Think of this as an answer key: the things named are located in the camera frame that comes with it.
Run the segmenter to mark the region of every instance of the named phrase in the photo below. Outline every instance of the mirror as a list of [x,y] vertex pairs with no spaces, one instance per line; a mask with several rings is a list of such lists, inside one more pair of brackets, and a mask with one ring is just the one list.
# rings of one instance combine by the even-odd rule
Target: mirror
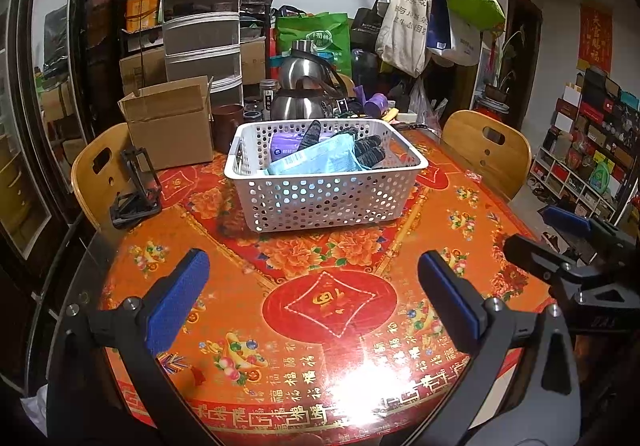
[[68,71],[67,2],[33,0],[31,50],[44,132],[71,191],[71,166],[86,140],[76,114],[74,87]]

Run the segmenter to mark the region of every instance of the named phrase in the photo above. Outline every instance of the red banner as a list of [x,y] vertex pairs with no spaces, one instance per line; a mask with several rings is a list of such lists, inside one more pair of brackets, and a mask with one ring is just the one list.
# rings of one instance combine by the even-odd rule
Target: red banner
[[611,72],[613,24],[610,13],[580,5],[580,48],[578,59]]

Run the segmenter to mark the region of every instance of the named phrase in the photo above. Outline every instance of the round table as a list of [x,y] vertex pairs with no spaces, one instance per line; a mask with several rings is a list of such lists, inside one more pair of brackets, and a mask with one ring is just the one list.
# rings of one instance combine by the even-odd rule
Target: round table
[[[286,444],[300,432],[346,444],[424,419],[468,362],[418,284],[424,251],[513,309],[548,299],[504,259],[507,236],[529,235],[505,200],[451,148],[405,133],[430,165],[391,222],[251,232],[216,155],[162,171],[162,212],[110,236],[113,253],[89,247],[102,309],[144,295],[190,248],[207,252],[209,281],[158,360],[225,444]],[[118,353],[108,357],[131,411],[150,423]]]

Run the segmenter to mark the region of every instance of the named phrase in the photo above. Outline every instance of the orange box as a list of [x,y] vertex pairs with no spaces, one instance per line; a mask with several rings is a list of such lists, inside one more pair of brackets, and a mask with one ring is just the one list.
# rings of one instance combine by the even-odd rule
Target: orange box
[[157,27],[159,7],[160,0],[127,0],[127,32]]

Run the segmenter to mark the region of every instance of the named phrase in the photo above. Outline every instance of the perforated basket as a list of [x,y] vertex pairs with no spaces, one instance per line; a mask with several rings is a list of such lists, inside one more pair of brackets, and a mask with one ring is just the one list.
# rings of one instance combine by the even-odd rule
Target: perforated basket
[[304,133],[311,121],[270,121],[238,128],[226,160],[247,225],[261,233],[381,222],[399,217],[429,163],[386,122],[321,119],[322,132],[358,128],[358,138],[379,135],[386,158],[370,171],[322,175],[266,175],[271,137]]

